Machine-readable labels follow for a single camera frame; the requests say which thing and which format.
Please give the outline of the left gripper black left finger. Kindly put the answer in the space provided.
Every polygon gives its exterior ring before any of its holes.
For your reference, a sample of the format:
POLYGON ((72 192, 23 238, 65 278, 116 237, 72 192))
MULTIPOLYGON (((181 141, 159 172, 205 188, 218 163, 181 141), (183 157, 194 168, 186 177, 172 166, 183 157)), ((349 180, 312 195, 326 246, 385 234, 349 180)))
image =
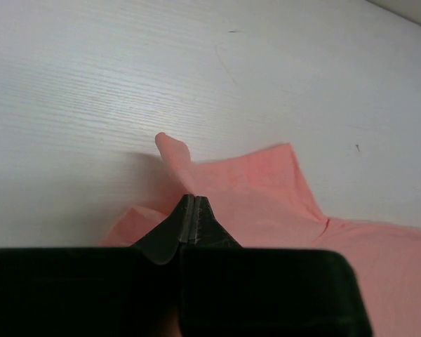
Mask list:
POLYGON ((146 336, 176 304, 190 197, 127 247, 0 249, 0 336, 146 336))

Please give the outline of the salmon pink t shirt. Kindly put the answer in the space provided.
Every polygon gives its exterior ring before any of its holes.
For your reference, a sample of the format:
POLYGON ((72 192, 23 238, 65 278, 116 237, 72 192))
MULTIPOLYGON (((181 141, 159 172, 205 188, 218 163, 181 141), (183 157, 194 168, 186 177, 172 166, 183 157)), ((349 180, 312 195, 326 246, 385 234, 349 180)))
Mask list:
POLYGON ((289 144, 196 164, 183 142, 160 133, 155 143, 173 189, 159 201, 129 209, 105 237, 105 246, 136 242, 182 195, 201 195, 242 246, 341 253, 356 272, 373 333, 421 336, 421 229, 326 216, 289 144))

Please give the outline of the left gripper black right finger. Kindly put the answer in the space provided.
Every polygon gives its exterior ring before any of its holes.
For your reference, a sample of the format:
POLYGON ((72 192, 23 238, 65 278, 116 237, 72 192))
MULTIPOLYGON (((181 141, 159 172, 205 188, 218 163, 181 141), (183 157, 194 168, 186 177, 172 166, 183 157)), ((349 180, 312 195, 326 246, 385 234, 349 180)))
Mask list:
POLYGON ((370 336, 347 260, 320 249, 240 246, 207 198, 180 200, 179 324, 184 336, 370 336))

